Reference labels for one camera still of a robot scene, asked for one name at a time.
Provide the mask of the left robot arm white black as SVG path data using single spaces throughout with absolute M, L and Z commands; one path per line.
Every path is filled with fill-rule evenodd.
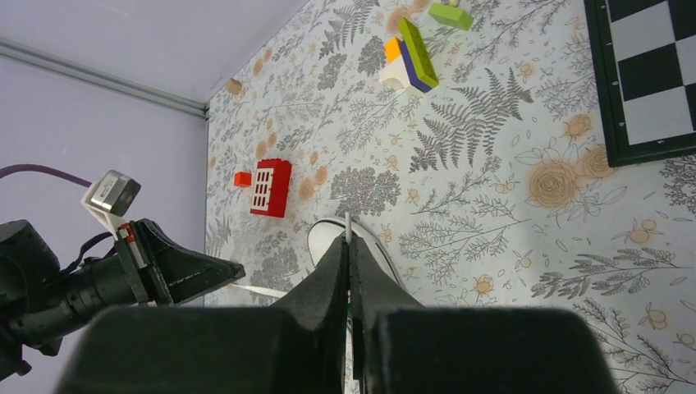
M 182 305 L 245 276 L 242 264 L 188 250 L 154 221 L 87 240 L 61 268 L 26 219 L 1 225 L 1 377 L 31 370 L 25 347 L 55 356 L 63 337 L 115 306 Z

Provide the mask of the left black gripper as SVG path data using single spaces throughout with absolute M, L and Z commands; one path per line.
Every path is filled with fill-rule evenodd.
M 245 277 L 242 264 L 188 250 L 144 218 L 118 228 L 113 252 L 60 268 L 26 220 L 11 222 L 11 338 L 56 347 L 111 306 L 181 305 Z

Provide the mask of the small red cube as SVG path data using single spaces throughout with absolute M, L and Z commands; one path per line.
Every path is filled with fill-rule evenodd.
M 240 188 L 251 187 L 253 184 L 253 174 L 251 172 L 236 172 L 233 178 L 233 185 Z

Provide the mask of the black white checkerboard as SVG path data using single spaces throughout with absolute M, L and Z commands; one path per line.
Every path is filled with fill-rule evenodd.
M 608 163 L 695 152 L 695 3 L 584 4 Z

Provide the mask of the left aluminium corner post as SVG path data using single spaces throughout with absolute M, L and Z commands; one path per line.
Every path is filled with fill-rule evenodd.
M 208 119 L 209 106 L 206 103 L 99 71 L 10 39 L 1 38 L 1 56 L 161 107 Z

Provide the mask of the red white brick block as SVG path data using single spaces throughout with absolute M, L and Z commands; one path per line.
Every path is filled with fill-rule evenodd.
M 285 217 L 291 169 L 291 163 L 280 158 L 266 158 L 257 163 L 250 205 L 252 214 Z

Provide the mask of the floral patterned table mat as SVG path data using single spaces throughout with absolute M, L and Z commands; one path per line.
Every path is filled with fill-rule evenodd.
M 419 302 L 571 309 L 621 392 L 694 392 L 694 156 L 608 165 L 581 1 L 463 1 L 469 31 L 429 6 L 308 2 L 211 98 L 208 253 L 289 291 L 312 225 L 350 213 Z M 424 95 L 378 81 L 401 18 Z M 266 158 L 292 165 L 284 218 L 250 212 Z

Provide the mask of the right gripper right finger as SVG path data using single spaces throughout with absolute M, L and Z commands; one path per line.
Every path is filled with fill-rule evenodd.
M 426 307 L 347 251 L 354 375 L 363 393 L 614 393 L 598 341 L 567 309 Z

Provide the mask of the green white sneaker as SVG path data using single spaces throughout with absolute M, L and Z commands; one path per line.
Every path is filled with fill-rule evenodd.
M 350 228 L 355 235 L 364 239 L 368 249 L 385 274 L 404 290 L 405 285 L 387 252 L 382 248 L 379 239 L 355 221 L 351 221 Z M 307 244 L 314 265 L 318 265 L 318 262 L 326 254 L 334 239 L 341 236 L 345 229 L 346 222 L 340 218 L 321 219 L 309 229 Z

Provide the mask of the white shoelace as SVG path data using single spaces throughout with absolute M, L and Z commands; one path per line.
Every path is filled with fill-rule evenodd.
M 352 220 L 351 220 L 351 215 L 350 213 L 345 214 L 345 225 L 344 225 L 344 231 L 343 231 L 343 238 L 346 244 L 350 244 L 353 238 L 353 230 L 352 230 Z M 286 291 L 279 291 L 271 288 L 266 288 L 266 287 L 261 287 L 261 286 L 248 286 L 248 285 L 239 285 L 239 284 L 231 284 L 231 286 L 235 288 L 239 288 L 245 291 L 249 291 L 252 293 L 259 294 L 261 296 L 270 296 L 274 298 L 282 298 L 287 294 Z

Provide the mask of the lime green block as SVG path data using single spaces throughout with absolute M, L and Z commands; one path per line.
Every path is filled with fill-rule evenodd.
M 455 0 L 434 2 L 428 14 L 438 23 L 459 30 L 469 30 L 474 24 L 474 18 Z

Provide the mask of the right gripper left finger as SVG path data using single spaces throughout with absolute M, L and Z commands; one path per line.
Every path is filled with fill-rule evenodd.
M 341 393 L 348 245 L 267 307 L 115 308 L 87 329 L 59 393 Z

